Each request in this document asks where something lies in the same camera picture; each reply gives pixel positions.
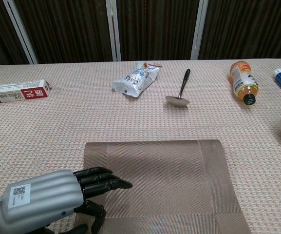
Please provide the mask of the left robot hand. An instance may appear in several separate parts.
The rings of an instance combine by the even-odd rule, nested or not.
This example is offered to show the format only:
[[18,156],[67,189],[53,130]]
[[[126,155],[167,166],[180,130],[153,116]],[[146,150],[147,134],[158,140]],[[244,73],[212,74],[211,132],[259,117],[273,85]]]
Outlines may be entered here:
[[61,170],[12,183],[0,197],[0,234],[48,233],[47,225],[74,213],[94,217],[91,233],[96,234],[106,210],[90,199],[129,188],[130,182],[104,167]]

